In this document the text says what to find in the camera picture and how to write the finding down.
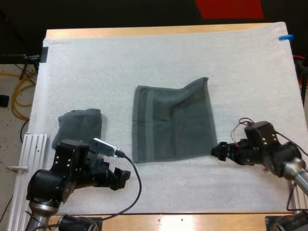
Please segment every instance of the table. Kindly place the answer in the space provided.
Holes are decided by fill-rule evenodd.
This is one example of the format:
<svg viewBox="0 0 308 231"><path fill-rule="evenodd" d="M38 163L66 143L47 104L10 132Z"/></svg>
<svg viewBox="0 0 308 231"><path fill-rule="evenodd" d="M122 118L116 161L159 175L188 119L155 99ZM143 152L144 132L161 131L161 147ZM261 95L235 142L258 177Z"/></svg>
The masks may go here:
<svg viewBox="0 0 308 231"><path fill-rule="evenodd" d="M142 35L166 35L215 31L231 31L250 29L267 24L229 24L199 26L160 26L131 28L90 28L90 29L53 29L47 30L47 38L99 38ZM289 212L266 213L225 213L225 214L144 214L121 215L104 221L103 229L107 231L168 231L168 230L199 230L199 231L265 231L265 216L285 216ZM50 224L59 220L53 216Z"/></svg>

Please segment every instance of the blue clip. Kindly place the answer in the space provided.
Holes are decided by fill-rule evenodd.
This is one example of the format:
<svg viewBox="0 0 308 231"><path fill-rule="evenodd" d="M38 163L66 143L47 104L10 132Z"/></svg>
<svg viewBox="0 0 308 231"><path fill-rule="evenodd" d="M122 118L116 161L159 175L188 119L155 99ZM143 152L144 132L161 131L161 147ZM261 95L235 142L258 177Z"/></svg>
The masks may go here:
<svg viewBox="0 0 308 231"><path fill-rule="evenodd" d="M285 36L279 37L279 41L284 41L284 40L289 40L290 43L292 43L294 40L294 35L285 35Z"/></svg>

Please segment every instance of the silver cylinder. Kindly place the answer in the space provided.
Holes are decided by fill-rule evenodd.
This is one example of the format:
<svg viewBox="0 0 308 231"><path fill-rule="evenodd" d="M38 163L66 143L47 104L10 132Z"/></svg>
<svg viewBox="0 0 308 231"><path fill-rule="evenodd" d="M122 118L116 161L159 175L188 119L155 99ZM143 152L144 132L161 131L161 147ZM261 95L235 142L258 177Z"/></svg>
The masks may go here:
<svg viewBox="0 0 308 231"><path fill-rule="evenodd" d="M283 176L295 183L308 195L308 172L305 170L306 163L300 158L294 158L284 166Z"/></svg>
<svg viewBox="0 0 308 231"><path fill-rule="evenodd" d="M30 202L29 207L31 209L32 216L25 231L30 231L38 226L47 225L50 217L59 211L59 208L41 205L34 202Z"/></svg>

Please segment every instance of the folded gray towel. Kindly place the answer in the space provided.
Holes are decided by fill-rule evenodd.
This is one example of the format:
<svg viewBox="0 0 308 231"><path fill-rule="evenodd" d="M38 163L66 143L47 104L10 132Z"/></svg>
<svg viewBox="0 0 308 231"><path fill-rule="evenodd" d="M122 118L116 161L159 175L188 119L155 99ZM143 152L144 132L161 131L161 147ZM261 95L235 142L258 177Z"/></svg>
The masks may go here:
<svg viewBox="0 0 308 231"><path fill-rule="evenodd" d="M93 138L101 138L102 114L99 109L72 110L58 118L59 130L52 148L62 140L84 141L95 149Z"/></svg>
<svg viewBox="0 0 308 231"><path fill-rule="evenodd" d="M211 154L217 139L207 80L200 78L182 89L136 88L132 118L135 163Z"/></svg>

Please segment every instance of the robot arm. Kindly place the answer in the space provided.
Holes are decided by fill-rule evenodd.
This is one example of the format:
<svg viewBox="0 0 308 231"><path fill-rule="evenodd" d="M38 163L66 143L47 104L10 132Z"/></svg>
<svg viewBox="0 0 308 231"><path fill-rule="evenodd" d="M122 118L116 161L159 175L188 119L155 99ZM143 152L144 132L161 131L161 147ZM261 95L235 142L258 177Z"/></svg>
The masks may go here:
<svg viewBox="0 0 308 231"><path fill-rule="evenodd" d="M298 145L291 141L280 144L277 139L280 133L267 121L248 123L245 133L247 139L230 144L221 142L212 149L212 155L221 161L229 158L239 165L264 165L272 174L293 180L308 195L308 173ZM270 230L308 230L308 214L303 211L279 218Z"/></svg>
<svg viewBox="0 0 308 231"><path fill-rule="evenodd" d="M38 170L28 184L26 199L29 200L32 215L26 231L48 224L49 218L58 212L61 202L65 203L75 189L88 186L123 189L129 177L129 171L119 168L112 172L109 163L89 151L89 146L83 142L59 143L51 169ZM62 222L73 219L66 216Z"/></svg>

